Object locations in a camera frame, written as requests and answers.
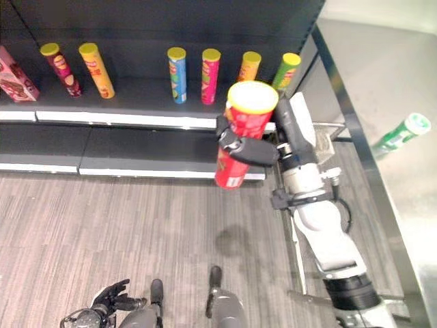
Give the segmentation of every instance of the snack box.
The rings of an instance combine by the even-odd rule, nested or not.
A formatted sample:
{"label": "snack box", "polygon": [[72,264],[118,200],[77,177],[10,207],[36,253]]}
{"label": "snack box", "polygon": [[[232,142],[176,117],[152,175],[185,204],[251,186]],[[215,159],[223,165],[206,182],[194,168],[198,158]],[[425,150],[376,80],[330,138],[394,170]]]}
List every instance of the snack box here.
{"label": "snack box", "polygon": [[4,46],[0,46],[0,87],[16,103],[36,101],[40,92],[14,61]]}

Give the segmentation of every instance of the pringles can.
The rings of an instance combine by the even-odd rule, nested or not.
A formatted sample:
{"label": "pringles can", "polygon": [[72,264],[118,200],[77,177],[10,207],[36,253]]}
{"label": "pringles can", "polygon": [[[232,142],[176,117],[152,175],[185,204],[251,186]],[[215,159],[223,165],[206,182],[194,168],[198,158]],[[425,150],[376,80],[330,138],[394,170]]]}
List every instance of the pringles can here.
{"label": "pringles can", "polygon": [[41,54],[52,66],[56,75],[72,97],[79,97],[82,94],[81,86],[71,72],[64,55],[62,55],[57,43],[47,43],[40,48]]}
{"label": "pringles can", "polygon": [[89,73],[91,74],[102,98],[109,99],[114,97],[114,88],[109,79],[107,70],[104,67],[97,44],[84,43],[79,47],[79,53],[87,65]]}
{"label": "pringles can", "polygon": [[272,86],[276,90],[285,90],[292,82],[294,73],[300,65],[300,56],[295,53],[284,53],[281,65],[274,76]]}
{"label": "pringles can", "polygon": [[240,74],[238,74],[237,81],[253,81],[257,76],[259,63],[261,62],[261,55],[255,51],[247,51],[243,55],[241,63]]}
{"label": "pringles can", "polygon": [[205,105],[211,105],[215,101],[220,56],[220,51],[216,49],[205,49],[202,53],[201,98]]}
{"label": "pringles can", "polygon": [[[259,81],[237,82],[227,93],[225,116],[231,129],[240,137],[261,139],[264,129],[278,103],[278,93]],[[249,165],[232,159],[228,152],[218,149],[216,184],[225,189],[238,188]]]}
{"label": "pringles can", "polygon": [[387,133],[374,146],[375,156],[382,156],[401,148],[407,141],[431,130],[431,122],[420,113],[411,113],[394,130]]}
{"label": "pringles can", "polygon": [[167,51],[169,56],[171,92],[177,104],[186,102],[186,51],[183,48],[174,46]]}

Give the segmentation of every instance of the gray table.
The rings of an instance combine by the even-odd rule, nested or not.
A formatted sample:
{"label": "gray table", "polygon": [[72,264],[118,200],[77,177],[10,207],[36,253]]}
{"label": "gray table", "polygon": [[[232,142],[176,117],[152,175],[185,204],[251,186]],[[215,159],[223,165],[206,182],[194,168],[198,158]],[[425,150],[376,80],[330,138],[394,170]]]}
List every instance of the gray table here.
{"label": "gray table", "polygon": [[437,327],[437,128],[375,160],[369,146],[418,111],[437,125],[437,37],[320,20],[313,32],[389,239],[415,327]]}

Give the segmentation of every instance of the yellow lid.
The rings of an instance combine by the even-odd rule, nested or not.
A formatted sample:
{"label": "yellow lid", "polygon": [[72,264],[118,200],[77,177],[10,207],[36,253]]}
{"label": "yellow lid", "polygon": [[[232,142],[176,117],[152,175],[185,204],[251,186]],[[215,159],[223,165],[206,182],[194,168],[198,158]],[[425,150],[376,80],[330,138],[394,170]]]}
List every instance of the yellow lid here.
{"label": "yellow lid", "polygon": [[216,62],[220,60],[221,53],[217,49],[205,49],[202,53],[202,59],[210,62]]}
{"label": "yellow lid", "polygon": [[243,60],[245,62],[260,63],[261,55],[259,53],[256,53],[255,51],[247,51],[243,55]]}
{"label": "yellow lid", "polygon": [[98,52],[97,44],[95,43],[84,43],[79,47],[79,52],[81,55],[91,55]]}
{"label": "yellow lid", "polygon": [[58,43],[46,43],[40,48],[40,52],[43,56],[53,56],[59,52]]}
{"label": "yellow lid", "polygon": [[295,53],[284,53],[282,60],[287,65],[297,66],[300,64],[300,56]]}
{"label": "yellow lid", "polygon": [[272,111],[279,100],[275,89],[259,81],[235,83],[227,93],[232,107],[247,114],[265,114]]}
{"label": "yellow lid", "polygon": [[172,60],[181,60],[186,57],[186,51],[183,48],[174,46],[167,51],[167,56]]}

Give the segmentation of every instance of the green bottle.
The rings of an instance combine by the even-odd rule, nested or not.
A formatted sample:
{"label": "green bottle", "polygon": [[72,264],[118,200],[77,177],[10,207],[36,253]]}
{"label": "green bottle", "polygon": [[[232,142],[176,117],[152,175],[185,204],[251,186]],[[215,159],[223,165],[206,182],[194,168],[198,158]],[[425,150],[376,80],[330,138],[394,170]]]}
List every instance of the green bottle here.
{"label": "green bottle", "polygon": [[373,155],[382,156],[401,148],[408,140],[424,135],[431,130],[431,122],[422,114],[411,113],[402,123],[381,138],[371,150]]}

